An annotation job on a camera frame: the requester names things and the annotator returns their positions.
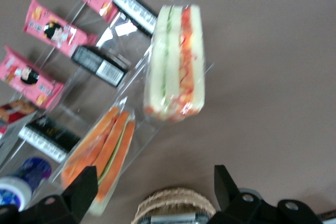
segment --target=wicker basket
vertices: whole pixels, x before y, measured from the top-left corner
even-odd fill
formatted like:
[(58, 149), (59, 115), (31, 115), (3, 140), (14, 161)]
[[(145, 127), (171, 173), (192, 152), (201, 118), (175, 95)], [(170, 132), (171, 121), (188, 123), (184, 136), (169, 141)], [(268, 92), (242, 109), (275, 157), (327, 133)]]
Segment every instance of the wicker basket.
[(157, 191), (140, 203), (131, 224), (137, 224), (145, 216), (189, 214), (202, 211), (212, 217), (216, 210), (210, 201), (186, 188)]

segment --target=barcode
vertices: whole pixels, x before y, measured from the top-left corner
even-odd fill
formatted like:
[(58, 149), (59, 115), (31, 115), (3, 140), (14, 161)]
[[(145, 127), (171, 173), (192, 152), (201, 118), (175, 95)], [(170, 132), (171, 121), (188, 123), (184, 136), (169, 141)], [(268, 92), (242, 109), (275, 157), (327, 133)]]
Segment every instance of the barcode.
[(124, 75), (124, 72), (104, 60), (96, 72), (96, 75), (110, 84), (117, 86)]
[(150, 34), (153, 34), (156, 16), (136, 0), (113, 0), (124, 12), (139, 23)]
[(99, 56), (85, 47), (78, 47), (72, 59), (92, 72), (96, 72), (102, 62)]
[(67, 153), (27, 127), (20, 130), (19, 137), (54, 159), (56, 162), (61, 163), (67, 155)]

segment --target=black clamp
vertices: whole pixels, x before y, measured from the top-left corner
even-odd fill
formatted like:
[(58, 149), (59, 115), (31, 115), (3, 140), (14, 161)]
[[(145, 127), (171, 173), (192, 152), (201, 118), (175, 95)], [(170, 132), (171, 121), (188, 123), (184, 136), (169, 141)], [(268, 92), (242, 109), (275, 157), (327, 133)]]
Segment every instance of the black clamp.
[(298, 200), (281, 200), (273, 207), (252, 193), (241, 193), (223, 165), (215, 166), (215, 194), (222, 211), (208, 224), (322, 224)]

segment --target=acrylic display stand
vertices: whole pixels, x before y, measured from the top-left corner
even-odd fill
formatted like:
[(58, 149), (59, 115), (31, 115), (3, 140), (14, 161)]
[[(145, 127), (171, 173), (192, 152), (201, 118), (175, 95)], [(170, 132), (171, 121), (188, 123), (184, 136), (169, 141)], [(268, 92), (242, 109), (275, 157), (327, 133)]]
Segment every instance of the acrylic display stand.
[[(82, 1), (78, 1), (66, 20), (86, 32), (98, 34), (100, 39), (96, 46), (122, 55), (124, 61), (130, 66), (130, 71), (119, 87), (114, 88), (83, 67), (77, 66), (55, 48), (48, 47), (36, 60), (36, 65), (46, 72), (52, 73), (55, 72), (53, 68), (57, 62), (60, 62), (57, 59), (62, 57), (62, 62), (68, 62), (67, 66), (71, 65), (70, 70), (72, 69), (74, 73), (70, 73), (69, 77), (63, 77), (67, 79), (63, 92), (48, 110), (38, 111), (37, 115), (47, 113), (73, 133), (84, 137), (104, 112), (113, 105), (133, 113), (136, 126), (123, 164), (121, 172), (123, 174), (165, 125), (164, 122), (148, 117), (143, 112), (144, 78), (150, 38), (135, 27), (132, 28), (131, 21), (120, 13), (109, 26)], [(207, 64), (206, 69), (209, 70), (211, 66), (211, 64)], [(18, 97), (20, 95), (15, 94), (12, 100)], [(59, 164), (27, 142), (21, 139), (18, 141), (18, 147), (12, 151), (10, 158), (0, 170), (0, 177), (16, 170), (25, 159), (31, 156), (40, 156), (50, 162), (53, 173), (50, 179), (43, 182), (34, 192), (30, 205), (48, 195), (60, 194), (62, 187), (59, 174), (65, 160)]]

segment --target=metal bolt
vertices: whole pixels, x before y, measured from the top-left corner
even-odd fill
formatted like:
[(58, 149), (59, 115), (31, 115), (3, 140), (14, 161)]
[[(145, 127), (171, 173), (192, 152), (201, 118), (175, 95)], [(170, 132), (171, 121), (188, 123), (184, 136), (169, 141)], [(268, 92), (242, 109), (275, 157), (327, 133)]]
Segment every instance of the metal bolt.
[(7, 207), (5, 207), (3, 209), (0, 209), (0, 215), (3, 215), (5, 213), (7, 213), (7, 212), (8, 212), (8, 208)]
[(254, 199), (253, 199), (252, 195), (244, 194), (243, 195), (243, 200), (246, 201), (246, 202), (253, 202)]
[(44, 202), (44, 204), (45, 205), (50, 205), (50, 204), (52, 204), (52, 203), (54, 203), (56, 200), (55, 200), (55, 198), (48, 198), (45, 202)]
[(294, 202), (287, 202), (286, 204), (285, 204), (285, 206), (289, 209), (289, 210), (293, 210), (293, 211), (297, 211), (297, 210), (299, 210), (299, 207), (298, 207), (298, 205), (296, 205)]

